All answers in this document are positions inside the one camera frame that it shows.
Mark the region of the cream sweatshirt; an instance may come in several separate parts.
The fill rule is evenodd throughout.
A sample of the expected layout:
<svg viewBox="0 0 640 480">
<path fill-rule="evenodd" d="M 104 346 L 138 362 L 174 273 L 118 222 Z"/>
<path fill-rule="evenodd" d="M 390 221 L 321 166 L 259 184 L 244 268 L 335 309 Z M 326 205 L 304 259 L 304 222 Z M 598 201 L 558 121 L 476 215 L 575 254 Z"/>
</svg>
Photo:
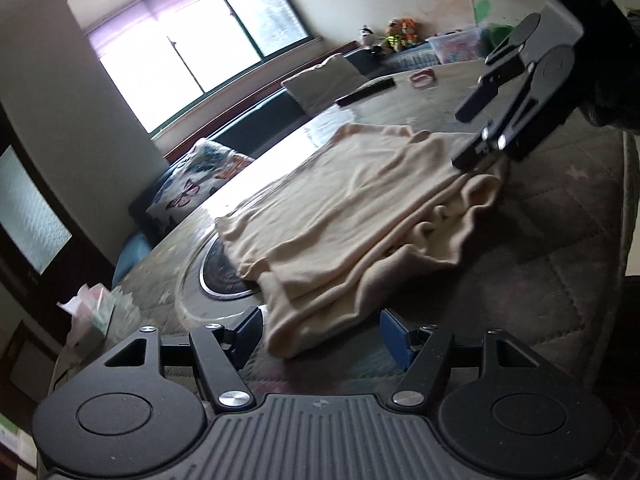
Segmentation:
<svg viewBox="0 0 640 480">
<path fill-rule="evenodd" d="M 508 165 L 467 172 L 463 132 L 347 124 L 285 177 L 216 221 L 224 253 L 255 282 L 272 356 L 289 359 L 362 322 L 404 278 L 455 266 Z"/>
</svg>

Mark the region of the green plastic bowl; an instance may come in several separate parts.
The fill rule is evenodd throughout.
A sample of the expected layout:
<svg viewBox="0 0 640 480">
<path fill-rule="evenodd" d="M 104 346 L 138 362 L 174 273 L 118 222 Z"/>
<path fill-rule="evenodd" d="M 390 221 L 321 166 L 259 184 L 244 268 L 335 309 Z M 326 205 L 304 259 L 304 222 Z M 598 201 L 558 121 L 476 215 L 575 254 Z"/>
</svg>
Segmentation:
<svg viewBox="0 0 640 480">
<path fill-rule="evenodd" d="M 493 49 L 506 39 L 513 30 L 512 25 L 507 24 L 490 24 L 488 27 L 488 38 Z"/>
</svg>

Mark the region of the clear plastic storage box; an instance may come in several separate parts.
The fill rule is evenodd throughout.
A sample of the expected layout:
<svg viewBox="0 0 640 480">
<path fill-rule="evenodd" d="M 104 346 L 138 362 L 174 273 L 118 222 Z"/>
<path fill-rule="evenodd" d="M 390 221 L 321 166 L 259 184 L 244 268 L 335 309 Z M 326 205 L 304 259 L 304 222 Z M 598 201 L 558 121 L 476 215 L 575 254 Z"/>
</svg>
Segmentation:
<svg viewBox="0 0 640 480">
<path fill-rule="evenodd" d="M 482 57 L 480 30 L 476 27 L 431 36 L 428 43 L 442 65 L 474 61 Z"/>
</svg>

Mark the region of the black round induction cooktop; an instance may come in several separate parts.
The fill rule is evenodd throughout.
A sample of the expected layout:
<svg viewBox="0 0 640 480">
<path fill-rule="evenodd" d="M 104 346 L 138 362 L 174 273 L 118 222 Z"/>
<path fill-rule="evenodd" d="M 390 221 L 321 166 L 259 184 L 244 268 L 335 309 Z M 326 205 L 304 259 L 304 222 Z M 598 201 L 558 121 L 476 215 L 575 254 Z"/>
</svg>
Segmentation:
<svg viewBox="0 0 640 480">
<path fill-rule="evenodd" d="M 244 281 L 224 253 L 224 244 L 214 237 L 207 245 L 198 270 L 198 281 L 203 292 L 218 301 L 233 301 L 259 292 L 255 282 Z"/>
</svg>

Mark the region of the pink hair scrunchie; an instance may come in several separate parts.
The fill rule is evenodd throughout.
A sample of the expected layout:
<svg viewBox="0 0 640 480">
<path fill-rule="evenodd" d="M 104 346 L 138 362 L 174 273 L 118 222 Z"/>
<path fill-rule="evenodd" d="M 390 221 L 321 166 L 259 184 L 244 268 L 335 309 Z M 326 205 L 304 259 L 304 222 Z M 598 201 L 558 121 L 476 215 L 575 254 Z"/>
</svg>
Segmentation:
<svg viewBox="0 0 640 480">
<path fill-rule="evenodd" d="M 415 89 L 431 87 L 436 81 L 436 74 L 431 67 L 418 70 L 409 77 L 409 82 Z"/>
</svg>

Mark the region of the orange plush toy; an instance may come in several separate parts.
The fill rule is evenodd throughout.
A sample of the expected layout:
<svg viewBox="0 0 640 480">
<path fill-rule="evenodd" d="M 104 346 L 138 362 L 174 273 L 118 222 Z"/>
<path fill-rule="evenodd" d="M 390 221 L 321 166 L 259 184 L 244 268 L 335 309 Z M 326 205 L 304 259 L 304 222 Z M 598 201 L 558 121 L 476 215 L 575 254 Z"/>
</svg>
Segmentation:
<svg viewBox="0 0 640 480">
<path fill-rule="evenodd" d="M 405 49 L 413 48 L 420 44 L 418 26 L 412 18 L 405 18 L 401 23 L 401 44 Z"/>
</svg>

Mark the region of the yellow plush toy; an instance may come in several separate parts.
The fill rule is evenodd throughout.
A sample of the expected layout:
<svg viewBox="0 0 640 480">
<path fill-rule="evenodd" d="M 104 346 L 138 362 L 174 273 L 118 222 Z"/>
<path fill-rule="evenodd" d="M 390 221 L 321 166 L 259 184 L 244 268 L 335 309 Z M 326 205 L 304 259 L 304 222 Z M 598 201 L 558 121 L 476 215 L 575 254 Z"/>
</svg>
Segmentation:
<svg viewBox="0 0 640 480">
<path fill-rule="evenodd" d="M 398 20 L 391 20 L 387 26 L 383 41 L 381 42 L 381 48 L 385 54 L 392 54 L 401 52 L 404 50 L 404 44 L 402 40 L 404 34 L 402 33 L 401 22 Z"/>
</svg>

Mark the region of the black remote control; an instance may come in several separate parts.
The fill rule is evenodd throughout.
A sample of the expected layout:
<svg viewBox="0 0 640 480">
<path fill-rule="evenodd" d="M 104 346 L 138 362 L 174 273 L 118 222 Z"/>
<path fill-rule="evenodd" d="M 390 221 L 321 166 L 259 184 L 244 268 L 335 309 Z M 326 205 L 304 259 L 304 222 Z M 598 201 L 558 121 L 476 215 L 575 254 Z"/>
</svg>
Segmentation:
<svg viewBox="0 0 640 480">
<path fill-rule="evenodd" d="M 396 87 L 396 82 L 393 77 L 386 77 L 377 81 L 373 81 L 366 86 L 341 96 L 335 100 L 335 104 L 339 107 L 346 107 L 354 103 L 360 102 L 370 96 L 376 96 L 386 90 L 390 90 Z"/>
</svg>

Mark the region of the tissue box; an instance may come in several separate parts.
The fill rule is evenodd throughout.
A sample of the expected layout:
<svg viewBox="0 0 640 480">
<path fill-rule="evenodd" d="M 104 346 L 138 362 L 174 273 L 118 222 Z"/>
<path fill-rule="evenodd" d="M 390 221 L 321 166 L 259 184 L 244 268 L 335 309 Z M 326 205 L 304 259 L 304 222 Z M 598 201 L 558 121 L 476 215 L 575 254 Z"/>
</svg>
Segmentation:
<svg viewBox="0 0 640 480">
<path fill-rule="evenodd" d="M 115 307 L 115 297 L 103 285 L 82 285 L 75 296 L 58 307 L 72 318 L 65 348 L 78 358 L 86 358 L 106 338 Z"/>
</svg>

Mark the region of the black white plush toy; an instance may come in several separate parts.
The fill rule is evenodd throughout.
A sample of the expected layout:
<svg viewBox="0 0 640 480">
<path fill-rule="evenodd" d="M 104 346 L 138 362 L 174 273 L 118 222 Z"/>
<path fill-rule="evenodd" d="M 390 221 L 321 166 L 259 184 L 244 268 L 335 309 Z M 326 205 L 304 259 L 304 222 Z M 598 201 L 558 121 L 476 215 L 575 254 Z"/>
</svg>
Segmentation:
<svg viewBox="0 0 640 480">
<path fill-rule="evenodd" d="M 378 44 L 378 37 L 367 25 L 363 25 L 360 29 L 359 44 L 366 50 L 371 50 Z"/>
</svg>

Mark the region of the quilted star table cover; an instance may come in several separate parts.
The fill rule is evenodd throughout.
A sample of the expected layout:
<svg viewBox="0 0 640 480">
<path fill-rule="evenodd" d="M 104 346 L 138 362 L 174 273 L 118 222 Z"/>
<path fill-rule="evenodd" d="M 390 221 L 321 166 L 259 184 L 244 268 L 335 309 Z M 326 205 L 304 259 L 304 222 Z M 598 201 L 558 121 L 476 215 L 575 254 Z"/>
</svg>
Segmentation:
<svg viewBox="0 0 640 480">
<path fill-rule="evenodd" d="M 480 338 L 500 328 L 581 385 L 608 363 L 637 217 L 631 133 L 575 112 L 522 162 L 462 172 L 454 108 L 479 62 L 318 117 L 183 220 L 119 285 L 100 350 L 142 326 L 186 338 L 262 310 L 241 376 L 267 393 L 390 394 L 384 309 Z"/>
</svg>

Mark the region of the butterfly print pillow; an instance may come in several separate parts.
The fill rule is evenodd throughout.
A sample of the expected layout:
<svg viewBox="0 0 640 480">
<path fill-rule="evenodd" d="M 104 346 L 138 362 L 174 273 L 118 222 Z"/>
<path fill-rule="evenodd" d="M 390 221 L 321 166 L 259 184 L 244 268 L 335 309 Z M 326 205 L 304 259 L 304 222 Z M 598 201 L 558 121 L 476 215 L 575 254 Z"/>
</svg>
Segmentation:
<svg viewBox="0 0 640 480">
<path fill-rule="evenodd" d="M 250 156 L 233 148 L 208 139 L 197 140 L 155 193 L 145 217 L 161 236 L 166 236 L 252 162 Z"/>
</svg>

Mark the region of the gray square pillow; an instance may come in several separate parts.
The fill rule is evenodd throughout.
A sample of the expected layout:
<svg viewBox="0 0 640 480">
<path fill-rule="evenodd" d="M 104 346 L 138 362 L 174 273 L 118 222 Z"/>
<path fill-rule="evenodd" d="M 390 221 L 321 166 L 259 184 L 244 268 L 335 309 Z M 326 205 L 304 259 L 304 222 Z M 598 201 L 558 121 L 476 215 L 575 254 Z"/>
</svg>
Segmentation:
<svg viewBox="0 0 640 480">
<path fill-rule="evenodd" d="M 314 117 L 367 81 L 368 78 L 347 58 L 334 54 L 322 63 L 286 78 L 281 86 L 308 116 Z"/>
</svg>

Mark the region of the dark door frosted glass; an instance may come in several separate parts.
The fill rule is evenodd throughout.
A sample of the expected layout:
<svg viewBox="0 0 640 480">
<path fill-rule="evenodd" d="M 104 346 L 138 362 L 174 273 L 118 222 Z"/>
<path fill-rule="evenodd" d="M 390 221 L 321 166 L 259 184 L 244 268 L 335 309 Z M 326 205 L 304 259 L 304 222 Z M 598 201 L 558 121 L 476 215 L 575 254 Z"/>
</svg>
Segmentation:
<svg viewBox="0 0 640 480">
<path fill-rule="evenodd" d="M 82 285 L 111 284 L 113 265 L 55 203 L 1 115 L 1 231 L 16 261 L 12 271 L 30 292 L 64 302 Z"/>
</svg>

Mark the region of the green framed window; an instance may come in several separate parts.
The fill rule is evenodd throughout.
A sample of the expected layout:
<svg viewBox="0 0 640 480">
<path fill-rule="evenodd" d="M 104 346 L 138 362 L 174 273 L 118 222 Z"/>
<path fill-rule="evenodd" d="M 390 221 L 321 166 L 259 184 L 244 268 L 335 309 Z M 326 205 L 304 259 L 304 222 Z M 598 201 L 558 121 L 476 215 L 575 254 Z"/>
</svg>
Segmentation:
<svg viewBox="0 0 640 480">
<path fill-rule="evenodd" d="M 151 136 L 311 36 L 288 0 L 137 0 L 88 31 Z"/>
</svg>

